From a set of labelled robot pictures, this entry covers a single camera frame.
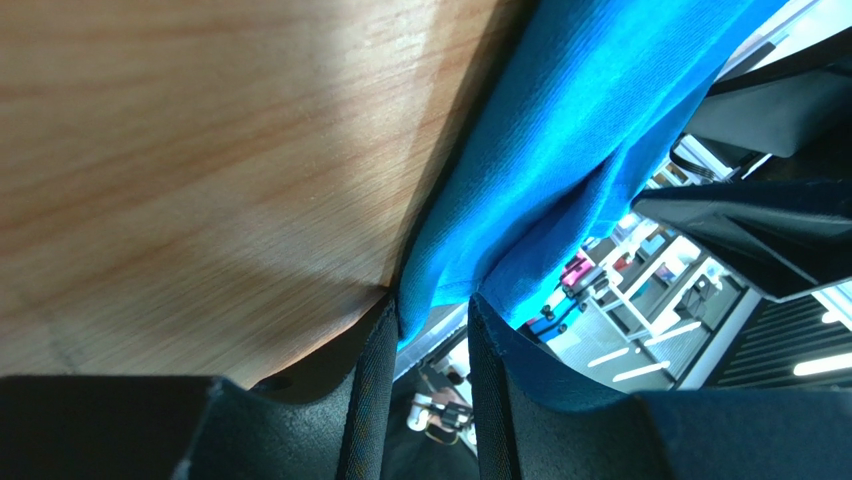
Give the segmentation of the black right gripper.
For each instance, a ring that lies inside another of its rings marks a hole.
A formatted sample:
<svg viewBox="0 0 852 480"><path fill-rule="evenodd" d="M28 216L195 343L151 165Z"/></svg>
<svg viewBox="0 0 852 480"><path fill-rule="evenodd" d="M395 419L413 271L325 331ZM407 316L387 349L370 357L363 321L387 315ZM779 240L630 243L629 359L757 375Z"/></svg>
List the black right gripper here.
<svg viewBox="0 0 852 480"><path fill-rule="evenodd" d="M635 212L773 301L850 279L849 30L715 84L686 130L776 165L754 180L648 190Z"/></svg>

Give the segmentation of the blue t shirt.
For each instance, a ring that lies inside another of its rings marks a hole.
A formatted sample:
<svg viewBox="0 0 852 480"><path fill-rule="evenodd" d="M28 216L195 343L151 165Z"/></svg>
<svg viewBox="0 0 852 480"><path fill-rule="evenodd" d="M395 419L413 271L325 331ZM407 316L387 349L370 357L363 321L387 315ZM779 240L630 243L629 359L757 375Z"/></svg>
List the blue t shirt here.
<svg viewBox="0 0 852 480"><path fill-rule="evenodd" d="M609 234L779 1L543 1L402 271L400 341L482 296L518 326Z"/></svg>

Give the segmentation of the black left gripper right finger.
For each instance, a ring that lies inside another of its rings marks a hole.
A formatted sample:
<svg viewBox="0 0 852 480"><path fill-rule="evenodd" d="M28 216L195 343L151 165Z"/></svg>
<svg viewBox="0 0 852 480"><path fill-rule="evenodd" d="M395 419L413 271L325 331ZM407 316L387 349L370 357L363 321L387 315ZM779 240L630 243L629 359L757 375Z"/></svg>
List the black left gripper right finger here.
<svg viewBox="0 0 852 480"><path fill-rule="evenodd" d="M656 479L638 400L568 367L471 297L469 350L483 479Z"/></svg>

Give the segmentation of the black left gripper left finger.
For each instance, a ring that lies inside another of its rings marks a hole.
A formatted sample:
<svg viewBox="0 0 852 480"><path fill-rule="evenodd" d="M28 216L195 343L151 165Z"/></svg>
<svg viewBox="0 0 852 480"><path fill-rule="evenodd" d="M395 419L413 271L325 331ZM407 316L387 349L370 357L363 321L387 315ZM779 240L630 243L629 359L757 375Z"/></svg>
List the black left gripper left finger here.
<svg viewBox="0 0 852 480"><path fill-rule="evenodd" d="M395 300L245 390L220 377L175 479L376 479L398 340Z"/></svg>

